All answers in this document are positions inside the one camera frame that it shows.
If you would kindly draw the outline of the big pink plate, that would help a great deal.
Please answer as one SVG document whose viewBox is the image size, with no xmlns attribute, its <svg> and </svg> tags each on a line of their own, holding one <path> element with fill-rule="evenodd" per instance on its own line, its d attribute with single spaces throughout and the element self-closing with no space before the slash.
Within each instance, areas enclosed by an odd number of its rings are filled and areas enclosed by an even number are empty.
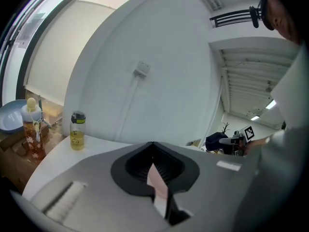
<svg viewBox="0 0 309 232">
<path fill-rule="evenodd" d="M 168 202 L 168 187 L 154 164 L 151 165 L 147 175 L 147 185 L 154 188 L 154 207 L 164 218 Z"/>
</svg>

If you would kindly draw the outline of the light blue plate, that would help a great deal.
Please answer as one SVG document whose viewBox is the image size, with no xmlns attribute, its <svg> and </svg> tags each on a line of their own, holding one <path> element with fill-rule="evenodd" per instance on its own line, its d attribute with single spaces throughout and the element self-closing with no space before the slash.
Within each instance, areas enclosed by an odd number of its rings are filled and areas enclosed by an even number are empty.
<svg viewBox="0 0 309 232">
<path fill-rule="evenodd" d="M 26 100 L 11 101 L 0 108 L 0 131 L 12 134 L 23 130 L 21 108 L 27 104 Z"/>
</svg>

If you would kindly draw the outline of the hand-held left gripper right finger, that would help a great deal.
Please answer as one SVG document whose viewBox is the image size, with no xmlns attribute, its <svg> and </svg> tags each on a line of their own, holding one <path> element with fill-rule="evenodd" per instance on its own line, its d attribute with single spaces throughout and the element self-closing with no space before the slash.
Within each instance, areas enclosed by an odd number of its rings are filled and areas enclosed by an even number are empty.
<svg viewBox="0 0 309 232">
<path fill-rule="evenodd" d="M 258 154 L 246 158 L 214 155 L 164 143 L 153 143 L 153 164 L 168 187 L 166 216 L 157 219 L 155 232 L 172 228 L 192 231 L 201 221 L 233 218 L 248 191 L 259 162 Z"/>
</svg>

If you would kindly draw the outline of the black window frame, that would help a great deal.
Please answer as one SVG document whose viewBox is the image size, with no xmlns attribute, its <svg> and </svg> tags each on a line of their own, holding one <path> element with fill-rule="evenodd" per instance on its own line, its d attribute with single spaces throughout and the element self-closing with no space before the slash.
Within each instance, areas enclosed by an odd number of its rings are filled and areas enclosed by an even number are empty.
<svg viewBox="0 0 309 232">
<path fill-rule="evenodd" d="M 4 56 L 2 104 L 27 92 L 62 106 L 75 63 L 103 21 L 129 0 L 31 0 Z"/>
</svg>

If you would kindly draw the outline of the white wall switch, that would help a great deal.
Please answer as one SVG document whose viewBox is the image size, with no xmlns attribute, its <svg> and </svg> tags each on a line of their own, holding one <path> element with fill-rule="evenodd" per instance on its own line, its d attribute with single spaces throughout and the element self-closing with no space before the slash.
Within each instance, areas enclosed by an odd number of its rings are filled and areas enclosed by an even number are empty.
<svg viewBox="0 0 309 232">
<path fill-rule="evenodd" d="M 138 62 L 133 73 L 134 73 L 135 76 L 145 78 L 145 77 L 147 77 L 147 75 L 150 71 L 150 68 L 151 68 L 151 66 L 148 63 L 146 63 L 143 60 L 139 60 L 139 62 Z"/>
</svg>

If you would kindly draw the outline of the dark blue cloth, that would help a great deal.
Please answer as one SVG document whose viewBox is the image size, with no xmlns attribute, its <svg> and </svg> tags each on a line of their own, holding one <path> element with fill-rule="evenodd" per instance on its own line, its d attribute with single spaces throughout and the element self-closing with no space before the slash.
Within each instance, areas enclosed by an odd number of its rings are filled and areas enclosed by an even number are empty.
<svg viewBox="0 0 309 232">
<path fill-rule="evenodd" d="M 220 139 L 228 138 L 222 132 L 216 132 L 206 138 L 205 147 L 208 151 L 214 151 L 218 149 L 223 149 L 225 147 L 224 144 L 219 143 Z"/>
</svg>

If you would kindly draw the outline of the black straight railing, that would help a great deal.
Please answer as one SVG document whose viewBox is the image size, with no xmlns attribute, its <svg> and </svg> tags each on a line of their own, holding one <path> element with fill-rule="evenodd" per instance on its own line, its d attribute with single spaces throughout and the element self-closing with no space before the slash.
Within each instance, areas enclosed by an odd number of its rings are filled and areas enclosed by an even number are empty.
<svg viewBox="0 0 309 232">
<path fill-rule="evenodd" d="M 245 9 L 211 17 L 210 21 L 215 28 L 218 28 L 237 23 L 252 22 L 252 19 L 249 13 L 249 9 Z"/>
</svg>

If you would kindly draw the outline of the brown cardboard box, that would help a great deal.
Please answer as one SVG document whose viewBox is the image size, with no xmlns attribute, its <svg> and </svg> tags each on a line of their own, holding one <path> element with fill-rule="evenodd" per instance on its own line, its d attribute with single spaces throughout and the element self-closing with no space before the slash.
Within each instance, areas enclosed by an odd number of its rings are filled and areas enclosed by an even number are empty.
<svg viewBox="0 0 309 232">
<path fill-rule="evenodd" d="M 19 193 L 23 193 L 27 182 L 40 164 L 33 158 L 24 133 L 0 132 L 0 176 L 8 178 Z"/>
</svg>

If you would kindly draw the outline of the white and yellow cup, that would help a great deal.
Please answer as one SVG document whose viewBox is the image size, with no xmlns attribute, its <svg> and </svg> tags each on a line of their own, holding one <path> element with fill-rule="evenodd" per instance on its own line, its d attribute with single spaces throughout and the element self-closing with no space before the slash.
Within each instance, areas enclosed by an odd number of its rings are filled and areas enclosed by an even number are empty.
<svg viewBox="0 0 309 232">
<path fill-rule="evenodd" d="M 36 162 L 41 162 L 46 156 L 41 125 L 43 114 L 34 98 L 27 99 L 26 105 L 21 108 L 21 116 L 26 141 L 32 157 Z"/>
</svg>

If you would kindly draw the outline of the yellow drink bottle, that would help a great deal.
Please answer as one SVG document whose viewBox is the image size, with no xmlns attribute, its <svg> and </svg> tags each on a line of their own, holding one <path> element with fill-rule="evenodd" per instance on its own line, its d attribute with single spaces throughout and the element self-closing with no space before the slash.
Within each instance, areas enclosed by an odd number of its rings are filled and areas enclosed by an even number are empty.
<svg viewBox="0 0 309 232">
<path fill-rule="evenodd" d="M 84 131 L 86 115 L 81 111 L 73 111 L 70 118 L 70 145 L 74 150 L 84 148 Z"/>
</svg>

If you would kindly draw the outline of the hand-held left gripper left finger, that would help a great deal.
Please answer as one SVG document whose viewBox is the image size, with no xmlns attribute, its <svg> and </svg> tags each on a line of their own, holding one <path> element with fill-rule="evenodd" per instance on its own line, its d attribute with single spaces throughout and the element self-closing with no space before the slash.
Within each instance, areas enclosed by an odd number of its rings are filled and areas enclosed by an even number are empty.
<svg viewBox="0 0 309 232">
<path fill-rule="evenodd" d="M 150 197 L 132 196 L 114 182 L 112 164 L 138 148 L 108 147 L 75 160 L 26 199 L 49 232 L 160 232 L 167 222 Z"/>
</svg>

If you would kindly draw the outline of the person's right forearm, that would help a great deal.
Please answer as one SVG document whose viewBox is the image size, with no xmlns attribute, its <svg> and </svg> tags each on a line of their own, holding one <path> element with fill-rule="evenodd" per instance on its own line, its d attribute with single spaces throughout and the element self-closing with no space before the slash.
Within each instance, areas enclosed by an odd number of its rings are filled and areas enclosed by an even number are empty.
<svg viewBox="0 0 309 232">
<path fill-rule="evenodd" d="M 265 145 L 266 143 L 269 142 L 269 140 L 270 140 L 270 137 L 266 137 L 266 138 L 262 138 L 262 139 L 258 139 L 258 140 L 249 141 L 249 142 L 246 144 L 245 152 L 249 152 L 253 147 Z"/>
</svg>

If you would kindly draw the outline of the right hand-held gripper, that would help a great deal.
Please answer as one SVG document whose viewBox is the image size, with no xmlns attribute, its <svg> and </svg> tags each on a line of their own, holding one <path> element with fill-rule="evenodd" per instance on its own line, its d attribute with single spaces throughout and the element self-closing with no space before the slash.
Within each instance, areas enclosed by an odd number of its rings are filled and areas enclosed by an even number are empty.
<svg viewBox="0 0 309 232">
<path fill-rule="evenodd" d="M 233 154 L 236 156 L 244 156 L 248 142 L 254 137 L 255 134 L 252 126 L 246 126 L 241 130 L 235 131 L 232 138 L 221 138 L 219 143 L 224 145 L 234 145 Z"/>
</svg>

